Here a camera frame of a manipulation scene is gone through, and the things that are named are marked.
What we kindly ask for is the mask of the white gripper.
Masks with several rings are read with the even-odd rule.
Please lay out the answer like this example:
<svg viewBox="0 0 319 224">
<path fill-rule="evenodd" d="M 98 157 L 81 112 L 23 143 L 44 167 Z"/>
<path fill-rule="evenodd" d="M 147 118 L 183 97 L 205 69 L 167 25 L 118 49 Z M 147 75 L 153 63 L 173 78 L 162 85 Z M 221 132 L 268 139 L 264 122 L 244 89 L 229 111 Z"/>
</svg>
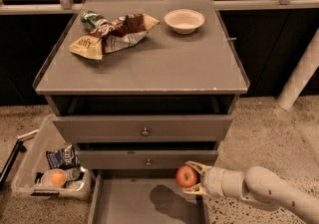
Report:
<svg viewBox="0 0 319 224">
<path fill-rule="evenodd" d="M 193 168 L 202 177 L 201 184 L 197 183 L 190 188 L 182 190 L 185 194 L 207 196 L 210 198 L 224 197 L 222 189 L 222 178 L 224 170 L 219 167 L 211 167 L 195 161 L 187 161 L 187 166 Z"/>
</svg>

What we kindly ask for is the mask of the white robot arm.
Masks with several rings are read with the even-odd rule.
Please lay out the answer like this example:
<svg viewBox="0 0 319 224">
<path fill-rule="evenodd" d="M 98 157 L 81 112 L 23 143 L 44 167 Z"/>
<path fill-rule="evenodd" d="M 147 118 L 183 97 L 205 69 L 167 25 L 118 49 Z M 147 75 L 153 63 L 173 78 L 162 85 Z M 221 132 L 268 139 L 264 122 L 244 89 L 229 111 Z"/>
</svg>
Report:
<svg viewBox="0 0 319 224">
<path fill-rule="evenodd" d="M 288 82 L 281 91 L 278 105 L 289 111 L 319 67 L 319 30 L 310 41 Z M 307 224 L 319 224 L 319 199 L 291 186 L 267 168 L 250 167 L 232 171 L 187 161 L 186 166 L 201 176 L 200 182 L 182 191 L 209 198 L 235 198 L 264 210 L 282 207 Z"/>
</svg>

